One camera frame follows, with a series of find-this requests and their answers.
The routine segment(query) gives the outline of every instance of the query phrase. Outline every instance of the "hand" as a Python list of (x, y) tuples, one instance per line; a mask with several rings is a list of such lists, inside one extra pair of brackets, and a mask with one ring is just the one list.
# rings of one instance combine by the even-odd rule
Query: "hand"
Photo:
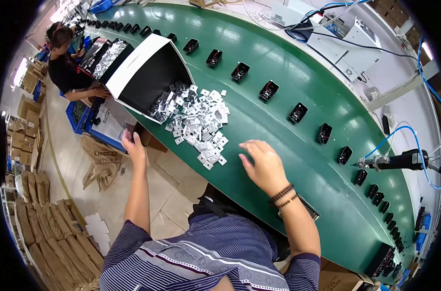
[(146, 151), (141, 144), (138, 133), (133, 133), (135, 143), (131, 142), (131, 132), (125, 129), (122, 136), (122, 145), (127, 150), (136, 169), (146, 170)]
[(246, 155), (238, 155), (248, 176), (267, 195), (273, 197), (288, 186), (282, 160), (270, 145), (264, 141), (247, 141), (239, 146), (246, 149), (254, 160), (253, 166)]
[(107, 97), (112, 96), (112, 94), (109, 93), (109, 91), (107, 91), (107, 89), (104, 88), (104, 86), (99, 86), (93, 90), (94, 90), (94, 96), (97, 96), (97, 97), (107, 98)]
[(82, 57), (84, 55), (84, 49), (83, 48), (79, 48), (77, 49), (77, 57)]

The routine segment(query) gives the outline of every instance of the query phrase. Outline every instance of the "dark hair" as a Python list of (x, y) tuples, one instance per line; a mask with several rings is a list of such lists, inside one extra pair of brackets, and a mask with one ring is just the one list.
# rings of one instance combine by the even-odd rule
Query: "dark hair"
[(73, 38), (73, 30), (69, 27), (61, 27), (59, 28), (50, 40), (50, 48), (60, 48), (64, 44), (70, 42)]
[(54, 34), (54, 32), (56, 31), (57, 27), (58, 27), (60, 24), (62, 24), (62, 22), (60, 22), (60, 21), (54, 22), (54, 23), (49, 27), (49, 29), (46, 30), (46, 35), (47, 35), (47, 38), (49, 38), (49, 41), (52, 39), (52, 35)]

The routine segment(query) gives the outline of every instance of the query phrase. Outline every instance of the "brown paper bag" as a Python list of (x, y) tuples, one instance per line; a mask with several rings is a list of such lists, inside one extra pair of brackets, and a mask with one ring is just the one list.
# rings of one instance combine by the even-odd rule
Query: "brown paper bag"
[(30, 203), (31, 198), (30, 198), (30, 189), (28, 186), (28, 172), (23, 171), (21, 177), (22, 177), (22, 189), (23, 189), (23, 196), (24, 196), (23, 200), (26, 203)]
[(88, 173), (83, 177), (83, 189), (94, 180), (98, 181), (100, 191), (107, 189), (117, 176), (122, 163), (122, 152), (88, 134), (82, 134), (80, 143), (91, 159)]
[(56, 256), (58, 256), (59, 260), (62, 262), (67, 272), (72, 276), (76, 285), (81, 286), (87, 283), (87, 281), (78, 271), (77, 267), (75, 267), (75, 265), (72, 263), (72, 260), (65, 254), (59, 243), (54, 238), (48, 239), (47, 243), (49, 247), (54, 251)]
[(46, 216), (47, 210), (49, 210), (49, 207), (47, 207), (47, 206), (41, 207), (38, 210), (36, 210), (36, 215), (37, 215), (38, 221), (39, 221), (39, 227), (41, 228), (41, 230), (44, 233), (44, 238), (56, 239), (54, 231), (52, 231), (52, 228), (49, 225), (49, 222), (48, 222), (48, 219)]
[(73, 236), (67, 237), (67, 243), (72, 248), (73, 252), (77, 255), (80, 261), (93, 273), (95, 278), (99, 278), (101, 271), (96, 267), (96, 265), (91, 261), (88, 254), (83, 250), (80, 244)]
[(52, 212), (52, 216), (54, 217), (54, 220), (56, 221), (56, 224), (59, 226), (60, 231), (65, 237), (71, 236), (72, 231), (70, 231), (70, 228), (68, 227), (67, 223), (65, 222), (64, 218), (62, 217), (62, 214), (60, 214), (59, 207), (55, 204), (49, 205), (50, 212)]
[(40, 243), (44, 240), (43, 233), (39, 228), (38, 218), (36, 216), (36, 211), (31, 204), (26, 205), (26, 212), (28, 213), (28, 221), (30, 222), (31, 230), (33, 231), (33, 236), (35, 237), (35, 242)]
[(41, 207), (46, 205), (46, 197), (44, 193), (44, 182), (43, 179), (41, 179), (41, 176), (34, 171), (33, 175), (35, 176), (35, 183), (36, 183), (36, 194), (38, 196), (38, 202)]
[(35, 207), (38, 203), (38, 196), (36, 195), (36, 181), (35, 175), (32, 172), (28, 173), (28, 190), (30, 190), (31, 204)]
[(54, 275), (59, 280), (62, 288), (64, 288), (65, 290), (71, 290), (75, 285), (75, 281), (67, 272), (64, 265), (60, 262), (56, 254), (50, 249), (49, 245), (44, 240), (40, 242), (39, 248), (41, 250), (41, 253), (43, 254), (44, 259), (46, 260), (47, 265), (52, 270), (52, 272), (54, 272)]
[(35, 243), (33, 243), (29, 248), (29, 251), (38, 269), (41, 271), (41, 274), (43, 274), (43, 281), (46, 287), (50, 291), (51, 290), (64, 291), (64, 288), (62, 288), (59, 280), (54, 275), (54, 273), (49, 268), (49, 266), (46, 264), (46, 260), (44, 259), (43, 254), (39, 250), (38, 246)]
[(23, 239), (25, 240), (25, 244), (30, 246), (35, 243), (35, 237), (33, 236), (33, 231), (31, 230), (30, 222), (28, 220), (26, 204), (21, 198), (17, 199), (16, 208), (18, 223), (20, 224), (20, 229), (22, 230)]
[(56, 240), (64, 239), (64, 235), (60, 231), (60, 228), (57, 226), (56, 221), (54, 219), (54, 216), (52, 215), (52, 212), (50, 211), (49, 206), (44, 207), (44, 212), (46, 213), (47, 221), (49, 222), (49, 226), (52, 229), (52, 232), (54, 233)]
[(44, 229), (44, 225), (41, 223), (40, 214), (38, 211), (36, 211), (36, 218), (38, 220), (39, 229), (41, 230), (41, 233), (43, 234), (44, 239), (47, 241), (48, 235), (46, 233), (46, 230)]
[(49, 205), (49, 179), (43, 170), (39, 172), (39, 176), (41, 177), (41, 180), (43, 180), (44, 184), (44, 200), (46, 201), (46, 205)]
[(89, 255), (96, 267), (101, 270), (104, 264), (104, 258), (101, 256), (98, 250), (96, 250), (90, 241), (81, 234), (77, 234), (77, 241), (84, 251)]
[(72, 260), (73, 264), (75, 265), (75, 267), (77, 267), (80, 274), (84, 276), (86, 282), (90, 282), (91, 280), (93, 280), (93, 273), (91, 273), (91, 271), (80, 261), (80, 259), (78, 259), (77, 255), (74, 253), (74, 251), (72, 251), (67, 241), (61, 239), (57, 243), (61, 246), (62, 250), (64, 250), (64, 253), (66, 253), (67, 256)]
[(81, 233), (81, 230), (78, 227), (78, 222), (73, 218), (72, 213), (70, 212), (68, 206), (66, 206), (65, 201), (59, 200), (57, 201), (57, 206), (59, 207), (59, 211), (65, 219), (65, 222), (69, 226), (70, 230), (73, 234)]

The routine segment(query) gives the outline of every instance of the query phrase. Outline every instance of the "stack of cardboard boxes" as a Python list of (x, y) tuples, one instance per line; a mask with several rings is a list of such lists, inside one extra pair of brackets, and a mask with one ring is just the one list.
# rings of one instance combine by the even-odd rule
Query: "stack of cardboard boxes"
[(48, 70), (48, 66), (45, 62), (36, 61), (34, 63), (31, 63), (28, 66), (28, 69), (25, 73), (25, 76), (23, 77), (23, 82), (20, 85), (20, 87), (22, 89), (24, 89), (25, 91), (27, 91), (28, 93), (32, 93), (33, 90), (35, 89), (38, 81), (41, 81), (42, 82), (41, 94), (38, 98), (39, 103), (41, 103), (41, 101), (43, 100), (44, 94), (46, 92), (44, 84), (43, 84), (43, 80), (44, 80), (44, 76), (47, 73), (47, 70)]
[(10, 130), (7, 126), (7, 135), (10, 137), (10, 159), (23, 165), (31, 165), (31, 155), (34, 149), (35, 138), (39, 128), (39, 115), (31, 110), (25, 119), (17, 118)]

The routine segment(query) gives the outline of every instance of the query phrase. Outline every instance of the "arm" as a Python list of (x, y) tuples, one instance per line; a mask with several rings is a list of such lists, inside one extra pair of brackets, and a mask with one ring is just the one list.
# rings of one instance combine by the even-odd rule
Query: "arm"
[[(241, 143), (240, 147), (246, 149), (254, 160), (253, 166), (246, 155), (239, 155), (248, 176), (269, 197), (275, 196), (288, 186), (289, 182), (285, 176), (282, 161), (270, 145), (263, 141), (248, 141)], [(294, 190), (290, 191), (276, 201), (276, 205), (284, 204), (295, 194)], [(320, 257), (321, 245), (316, 224), (299, 198), (288, 203), (281, 209), (281, 212), (290, 243), (291, 256), (311, 253)]]
[(149, 218), (149, 189), (146, 176), (146, 152), (141, 144), (139, 135), (133, 133), (135, 143), (132, 143), (130, 132), (125, 130), (122, 144), (133, 161), (133, 178), (131, 190), (125, 206), (124, 220), (130, 220), (136, 226), (150, 233), (151, 220)]
[(65, 93), (65, 97), (68, 101), (78, 101), (93, 96), (107, 98), (111, 96), (111, 93), (109, 93), (109, 91), (107, 91), (107, 89), (101, 85), (95, 89), (86, 90), (83, 92), (72, 92), (72, 90), (69, 90), (67, 93)]

